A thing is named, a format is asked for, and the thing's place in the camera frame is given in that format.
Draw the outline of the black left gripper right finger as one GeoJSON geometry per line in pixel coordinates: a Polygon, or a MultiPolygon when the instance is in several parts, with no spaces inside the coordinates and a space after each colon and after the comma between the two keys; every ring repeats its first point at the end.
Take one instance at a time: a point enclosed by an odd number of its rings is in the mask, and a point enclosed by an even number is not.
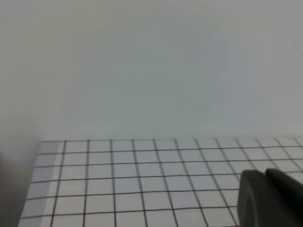
{"type": "Polygon", "coordinates": [[[267,169],[265,175],[292,211],[295,213],[302,213],[303,185],[277,169],[267,169]]]}

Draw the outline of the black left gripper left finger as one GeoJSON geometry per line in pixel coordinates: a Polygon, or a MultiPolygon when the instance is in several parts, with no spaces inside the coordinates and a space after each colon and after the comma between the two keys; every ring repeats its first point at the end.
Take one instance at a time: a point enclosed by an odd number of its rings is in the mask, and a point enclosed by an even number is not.
{"type": "Polygon", "coordinates": [[[265,172],[241,173],[237,202],[240,227],[301,227],[303,213],[295,213],[266,178],[265,172]]]}

